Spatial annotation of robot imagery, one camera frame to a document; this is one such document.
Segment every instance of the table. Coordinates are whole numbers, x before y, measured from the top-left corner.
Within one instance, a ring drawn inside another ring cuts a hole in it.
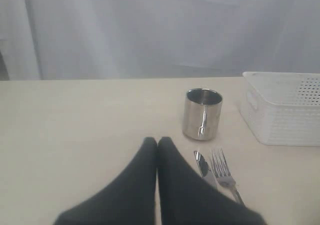
[[[223,95],[217,138],[181,132],[185,92]],[[143,138],[193,151],[223,147],[245,204],[270,225],[320,223],[320,147],[260,144],[239,113],[242,77],[0,82],[0,224],[51,225],[110,183]],[[230,196],[221,187],[219,190]],[[161,224],[159,196],[156,221]]]

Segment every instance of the metal mug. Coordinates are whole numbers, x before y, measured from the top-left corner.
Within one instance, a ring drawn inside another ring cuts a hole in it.
[[[183,133],[195,140],[216,137],[220,119],[222,96],[211,89],[195,88],[186,93]]]

